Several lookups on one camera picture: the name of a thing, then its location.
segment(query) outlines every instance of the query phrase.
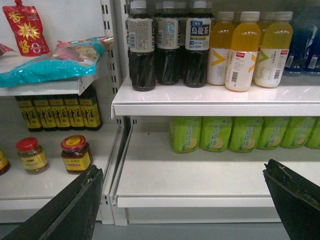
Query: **shelf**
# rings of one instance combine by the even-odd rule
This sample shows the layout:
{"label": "shelf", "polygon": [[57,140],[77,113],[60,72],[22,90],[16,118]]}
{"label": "shelf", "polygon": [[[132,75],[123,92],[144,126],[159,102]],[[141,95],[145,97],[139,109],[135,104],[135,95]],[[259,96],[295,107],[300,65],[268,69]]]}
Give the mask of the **shelf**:
{"label": "shelf", "polygon": [[140,125],[133,127],[120,173],[115,195],[120,208],[264,208],[277,216],[263,176],[269,159],[320,185],[319,150],[198,148],[178,154],[170,147],[167,124]]}
{"label": "shelf", "polygon": [[[21,56],[18,53],[6,53],[0,59],[0,73],[11,71],[34,57]],[[98,71],[105,71],[103,61],[97,63],[96,74],[64,80],[46,81],[33,84],[21,84],[11,87],[0,87],[0,96],[32,96],[32,95],[81,95],[86,88],[96,79],[100,78]]]}
{"label": "shelf", "polygon": [[201,88],[157,84],[134,91],[125,79],[112,103],[116,116],[320,116],[320,78],[283,76],[276,88],[252,84],[247,92],[206,84]]}
{"label": "shelf", "polygon": [[[0,223],[25,221],[79,175],[68,173],[61,158],[60,143],[68,136],[85,136],[93,155],[92,164],[102,169],[106,176],[119,129],[118,124],[105,124],[99,131],[31,133],[26,127],[15,128],[14,131],[2,127],[0,143],[11,168],[0,176]],[[16,153],[16,143],[26,137],[38,139],[50,164],[49,169],[38,175],[27,174]]]}

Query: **jar label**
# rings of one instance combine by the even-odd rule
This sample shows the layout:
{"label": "jar label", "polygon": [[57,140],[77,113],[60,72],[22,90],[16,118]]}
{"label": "jar label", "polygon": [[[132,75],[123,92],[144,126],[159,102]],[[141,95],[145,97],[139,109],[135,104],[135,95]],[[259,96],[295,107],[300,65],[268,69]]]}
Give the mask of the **jar label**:
{"label": "jar label", "polygon": [[72,147],[72,146],[78,145],[80,142],[81,142],[81,138],[78,136],[75,136],[65,141],[65,144]]}
{"label": "jar label", "polygon": [[26,170],[37,170],[44,167],[48,163],[44,152],[41,152],[36,156],[22,157],[21,161]]}
{"label": "jar label", "polygon": [[7,157],[4,152],[0,150],[0,170],[4,169],[9,164]]}
{"label": "jar label", "polygon": [[88,152],[83,156],[83,158],[63,158],[63,162],[68,171],[83,171],[91,164]]}

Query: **snack bag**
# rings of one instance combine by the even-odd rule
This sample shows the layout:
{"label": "snack bag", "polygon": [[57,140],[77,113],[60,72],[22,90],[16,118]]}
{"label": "snack bag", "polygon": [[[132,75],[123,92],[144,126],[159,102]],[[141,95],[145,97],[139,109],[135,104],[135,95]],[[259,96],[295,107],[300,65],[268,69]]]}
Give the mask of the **snack bag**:
{"label": "snack bag", "polygon": [[7,53],[7,52],[14,52],[15,50],[13,50],[10,47],[7,47],[3,44],[0,43],[0,56],[2,56],[3,54]]}
{"label": "snack bag", "polygon": [[38,57],[50,52],[44,36],[43,26],[34,6],[23,6],[15,0],[16,6],[3,6],[2,10],[14,33],[20,54]]}

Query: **orange juice bottle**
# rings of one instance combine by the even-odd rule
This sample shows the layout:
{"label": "orange juice bottle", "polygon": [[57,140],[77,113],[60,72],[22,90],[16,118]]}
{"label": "orange juice bottle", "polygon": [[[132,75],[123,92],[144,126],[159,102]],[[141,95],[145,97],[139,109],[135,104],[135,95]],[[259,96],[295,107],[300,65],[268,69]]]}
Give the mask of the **orange juice bottle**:
{"label": "orange juice bottle", "polygon": [[225,86],[232,91],[245,92],[250,88],[261,35],[259,16],[258,11],[243,11],[241,24],[234,30],[225,76]]}
{"label": "orange juice bottle", "polygon": [[235,30],[232,19],[234,19],[233,11],[220,11],[217,15],[217,23],[211,30],[206,77],[209,84],[225,84],[228,53]]}
{"label": "orange juice bottle", "polygon": [[292,16],[292,11],[276,12],[275,22],[265,32],[254,75],[258,86],[275,88],[280,83],[293,35]]}

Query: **beverage bottle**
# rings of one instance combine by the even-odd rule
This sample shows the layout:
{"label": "beverage bottle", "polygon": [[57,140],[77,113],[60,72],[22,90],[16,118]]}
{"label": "beverage bottle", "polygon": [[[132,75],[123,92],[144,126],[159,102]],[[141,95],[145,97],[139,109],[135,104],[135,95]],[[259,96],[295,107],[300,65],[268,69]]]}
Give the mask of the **beverage bottle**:
{"label": "beverage bottle", "polygon": [[191,88],[203,87],[206,84],[211,30],[211,14],[206,12],[206,7],[206,1],[194,1],[193,11],[186,22],[183,83]]}
{"label": "beverage bottle", "polygon": [[156,86],[154,75],[154,22],[147,14],[145,0],[131,3],[132,17],[128,21],[129,74],[136,91],[150,91]]}
{"label": "beverage bottle", "polygon": [[229,149],[236,153],[252,152],[257,146],[263,123],[261,116],[234,117]]}
{"label": "beverage bottle", "polygon": [[241,24],[233,32],[225,86],[236,92],[250,88],[258,54],[261,31],[258,11],[243,11]]}
{"label": "beverage bottle", "polygon": [[284,72],[293,35],[290,25],[292,11],[277,11],[274,23],[265,32],[255,66],[255,84],[265,88],[279,85]]}
{"label": "beverage bottle", "polygon": [[264,116],[263,126],[256,148],[272,150],[279,147],[288,123],[288,116]]}
{"label": "beverage bottle", "polygon": [[175,10],[180,16],[180,47],[176,50],[178,58],[178,78],[184,79],[185,60],[186,60],[186,26],[187,26],[187,4],[183,1],[175,3]]}
{"label": "beverage bottle", "polygon": [[291,116],[280,147],[295,149],[305,145],[315,122],[314,116]]}
{"label": "beverage bottle", "polygon": [[305,146],[311,149],[320,149],[320,117],[317,117]]}
{"label": "beverage bottle", "polygon": [[232,21],[234,28],[236,28],[240,25],[240,23],[241,23],[240,18],[241,18],[241,11],[235,11],[233,21]]}
{"label": "beverage bottle", "polygon": [[205,116],[202,120],[200,147],[209,152],[223,152],[228,148],[232,129],[230,116]]}
{"label": "beverage bottle", "polygon": [[155,74],[159,84],[173,85],[179,80],[177,49],[180,45],[179,17],[174,1],[163,2],[163,13],[158,21]]}
{"label": "beverage bottle", "polygon": [[299,76],[306,69],[306,60],[320,28],[320,1],[308,0],[307,6],[293,20],[293,36],[284,68],[286,76]]}
{"label": "beverage bottle", "polygon": [[178,154],[194,152],[200,144],[202,117],[173,116],[170,120],[170,145]]}
{"label": "beverage bottle", "polygon": [[235,30],[232,19],[234,19],[233,11],[220,11],[217,15],[217,23],[211,29],[206,76],[209,84],[225,84],[228,54]]}

